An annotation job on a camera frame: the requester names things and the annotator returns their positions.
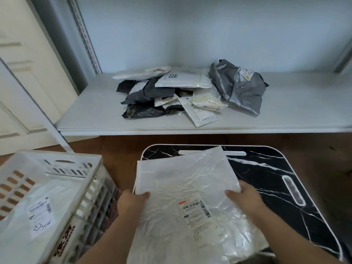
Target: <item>black marble tray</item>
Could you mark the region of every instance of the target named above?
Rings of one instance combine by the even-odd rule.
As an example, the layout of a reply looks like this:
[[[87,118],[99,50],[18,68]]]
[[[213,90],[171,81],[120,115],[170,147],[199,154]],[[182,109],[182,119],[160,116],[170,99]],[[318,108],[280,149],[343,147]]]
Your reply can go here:
[[[174,157],[180,155],[180,150],[198,151],[213,147],[214,145],[157,144],[145,149],[141,160]],[[337,238],[283,154],[268,146],[226,145],[222,149],[225,153],[228,151],[227,158],[238,179],[253,185],[272,211],[316,246],[342,259]],[[236,151],[243,151],[246,155],[238,155]],[[306,203],[304,206],[298,205],[293,199],[282,179],[284,175],[292,178]],[[270,248],[263,252],[272,254]]]

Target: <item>pile of packages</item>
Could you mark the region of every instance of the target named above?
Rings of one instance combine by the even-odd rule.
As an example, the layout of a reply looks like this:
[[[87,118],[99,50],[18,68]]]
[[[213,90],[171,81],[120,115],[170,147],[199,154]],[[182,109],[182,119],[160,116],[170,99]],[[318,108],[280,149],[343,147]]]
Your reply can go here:
[[[160,66],[124,70],[117,92],[128,94],[124,118],[154,118],[186,112],[196,127],[217,121],[219,110],[234,104],[259,115],[266,84],[256,72],[221,60],[209,69]]]

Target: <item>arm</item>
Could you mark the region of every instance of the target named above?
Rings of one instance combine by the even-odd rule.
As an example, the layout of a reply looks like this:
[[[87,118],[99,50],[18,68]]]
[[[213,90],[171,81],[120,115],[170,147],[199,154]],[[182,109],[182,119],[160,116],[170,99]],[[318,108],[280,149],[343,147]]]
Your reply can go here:
[[[125,264],[140,214],[150,193],[143,195],[123,191],[117,202],[119,216],[101,239],[76,264]]]
[[[226,190],[225,194],[233,200],[262,231],[270,248],[282,264],[338,264],[332,255],[313,245],[293,230],[278,215],[263,203],[257,190],[240,181],[242,192]]]

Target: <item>grey mailer bag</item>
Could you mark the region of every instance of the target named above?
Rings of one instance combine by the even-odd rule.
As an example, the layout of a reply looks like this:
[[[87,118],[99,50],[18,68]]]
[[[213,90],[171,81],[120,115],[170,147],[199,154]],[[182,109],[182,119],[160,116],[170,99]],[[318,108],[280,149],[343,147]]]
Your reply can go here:
[[[262,96],[269,85],[259,73],[244,70],[224,59],[211,65],[209,75],[222,98],[257,116],[260,114]]]

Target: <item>white shelf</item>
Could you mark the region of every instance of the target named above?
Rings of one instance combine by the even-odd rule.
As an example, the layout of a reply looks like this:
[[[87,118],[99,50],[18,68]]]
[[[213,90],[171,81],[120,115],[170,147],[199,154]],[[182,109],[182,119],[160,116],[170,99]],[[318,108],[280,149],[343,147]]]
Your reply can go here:
[[[134,135],[203,133],[298,133],[352,131],[352,83],[333,73],[262,73],[270,85],[261,114],[230,108],[221,120],[196,128],[186,114],[124,119],[125,94],[118,81],[98,74],[56,123],[63,135]]]

